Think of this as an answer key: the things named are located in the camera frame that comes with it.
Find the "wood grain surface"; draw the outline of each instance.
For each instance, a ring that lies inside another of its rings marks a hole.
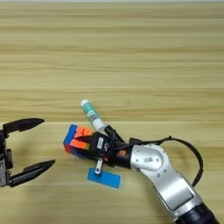
[[[56,164],[1,189],[1,224],[172,223],[147,178],[122,175],[114,190],[87,181],[91,161],[64,152],[71,123],[89,126],[93,102],[128,140],[173,135],[195,144],[205,173],[196,187],[224,222],[224,3],[0,3],[0,122],[45,118],[12,134],[15,169]],[[178,143],[171,162],[193,180],[198,164]]]

